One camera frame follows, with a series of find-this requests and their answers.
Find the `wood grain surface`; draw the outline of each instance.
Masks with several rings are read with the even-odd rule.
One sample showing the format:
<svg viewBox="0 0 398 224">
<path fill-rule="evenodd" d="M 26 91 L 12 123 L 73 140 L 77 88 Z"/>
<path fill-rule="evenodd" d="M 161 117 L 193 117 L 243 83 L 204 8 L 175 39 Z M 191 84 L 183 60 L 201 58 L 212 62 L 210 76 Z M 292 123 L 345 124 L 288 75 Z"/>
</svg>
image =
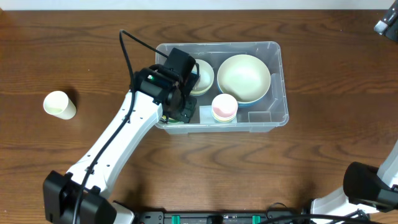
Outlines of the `wood grain surface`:
<svg viewBox="0 0 398 224">
<path fill-rule="evenodd" d="M 373 32 L 383 11 L 5 11 L 0 16 L 0 223 L 46 223 L 42 183 L 93 145 L 127 92 L 118 39 L 273 40 L 282 48 L 290 121 L 269 133 L 168 135 L 152 128 L 111 200 L 136 209 L 301 208 L 342 185 L 347 166 L 379 166 L 398 139 L 398 44 Z M 131 41 L 132 66 L 154 53 Z M 66 91 L 68 121 L 47 115 Z M 398 213 L 372 216 L 398 223 Z"/>
</svg>

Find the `plastic storage bin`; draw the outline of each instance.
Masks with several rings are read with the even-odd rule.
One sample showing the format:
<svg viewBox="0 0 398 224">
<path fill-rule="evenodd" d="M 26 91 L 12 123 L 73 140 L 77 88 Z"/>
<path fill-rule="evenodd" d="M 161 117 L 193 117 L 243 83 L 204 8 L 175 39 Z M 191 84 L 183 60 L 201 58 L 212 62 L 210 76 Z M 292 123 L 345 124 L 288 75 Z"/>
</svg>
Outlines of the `plastic storage bin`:
<svg viewBox="0 0 398 224">
<path fill-rule="evenodd" d="M 189 53 L 195 59 L 208 62 L 214 69 L 215 80 L 212 87 L 198 100 L 195 113 L 189 124 L 159 121 L 156 126 L 169 134 L 250 131 L 268 132 L 275 127 L 285 125 L 289 120 L 287 110 L 284 72 L 280 46 L 273 41 L 235 42 L 235 43 L 197 43 L 197 44 L 160 44 L 157 50 L 168 55 L 174 48 Z M 217 72 L 221 64 L 238 54 L 248 54 L 262 60 L 271 73 L 271 86 L 267 94 L 255 105 L 239 108 L 236 120 L 231 123 L 219 123 L 211 117 L 209 105 L 220 94 L 217 87 Z M 163 64 L 165 58 L 156 54 L 156 63 Z"/>
</svg>

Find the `small bowl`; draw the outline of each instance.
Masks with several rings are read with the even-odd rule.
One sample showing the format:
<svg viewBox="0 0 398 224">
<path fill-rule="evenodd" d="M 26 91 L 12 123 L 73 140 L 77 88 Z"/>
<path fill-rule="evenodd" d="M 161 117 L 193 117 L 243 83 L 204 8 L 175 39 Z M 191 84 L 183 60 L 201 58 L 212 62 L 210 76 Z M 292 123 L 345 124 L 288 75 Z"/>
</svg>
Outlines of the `small bowl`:
<svg viewBox="0 0 398 224">
<path fill-rule="evenodd" d="M 199 64 L 199 80 L 193 86 L 193 89 L 190 93 L 192 96 L 200 96 L 205 94 L 214 82 L 214 70 L 211 65 L 204 60 L 195 59 Z M 192 69 L 193 73 L 197 72 L 197 66 L 194 66 Z"/>
<path fill-rule="evenodd" d="M 238 112 L 238 102 L 229 94 L 220 94 L 211 102 L 211 113 L 217 121 L 232 121 Z"/>
<path fill-rule="evenodd" d="M 250 106 L 268 92 L 271 74 L 260 59 L 251 55 L 235 55 L 221 65 L 217 85 L 222 93 L 235 97 L 239 106 Z"/>
</svg>

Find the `white paper cup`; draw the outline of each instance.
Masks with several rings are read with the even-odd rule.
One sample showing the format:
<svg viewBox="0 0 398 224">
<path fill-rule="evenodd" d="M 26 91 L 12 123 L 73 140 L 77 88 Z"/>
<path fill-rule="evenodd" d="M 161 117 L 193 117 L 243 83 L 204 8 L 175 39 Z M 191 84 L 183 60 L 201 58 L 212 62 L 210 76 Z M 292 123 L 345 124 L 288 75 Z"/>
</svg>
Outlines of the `white paper cup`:
<svg viewBox="0 0 398 224">
<path fill-rule="evenodd" d="M 43 102 L 45 112 L 61 119 L 70 119 L 76 114 L 76 106 L 62 91 L 48 94 Z"/>
</svg>

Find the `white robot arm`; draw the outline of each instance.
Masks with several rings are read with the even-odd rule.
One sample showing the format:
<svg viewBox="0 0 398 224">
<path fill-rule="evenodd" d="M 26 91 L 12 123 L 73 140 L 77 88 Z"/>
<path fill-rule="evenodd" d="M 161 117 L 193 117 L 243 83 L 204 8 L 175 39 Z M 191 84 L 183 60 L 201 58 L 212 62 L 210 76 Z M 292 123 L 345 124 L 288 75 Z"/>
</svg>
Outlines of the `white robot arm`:
<svg viewBox="0 0 398 224">
<path fill-rule="evenodd" d="M 393 186 L 398 185 L 398 141 L 388 158 L 381 164 L 377 171 L 377 176 L 389 188 L 393 188 Z M 311 214 L 347 216 L 357 210 L 362 210 L 365 213 L 379 212 L 374 205 L 350 203 L 343 187 L 340 187 L 323 198 L 315 199 L 311 204 L 310 212 Z M 314 219 L 313 221 L 317 224 L 330 222 L 330 220 L 320 219 Z"/>
<path fill-rule="evenodd" d="M 130 107 L 132 93 L 127 93 L 122 107 L 109 126 L 95 142 L 93 147 L 71 168 L 68 173 L 73 174 L 72 180 L 81 184 L 87 167 L 93 161 L 105 142 L 111 137 L 126 115 Z M 97 165 L 95 165 L 86 188 L 97 186 L 101 189 L 100 195 L 108 198 L 113 190 L 114 183 L 127 160 L 134 152 L 142 137 L 150 130 L 163 115 L 162 104 L 153 103 L 153 97 L 139 91 L 135 94 L 135 104 L 130 121 L 122 128 L 112 143 L 104 151 Z"/>
</svg>

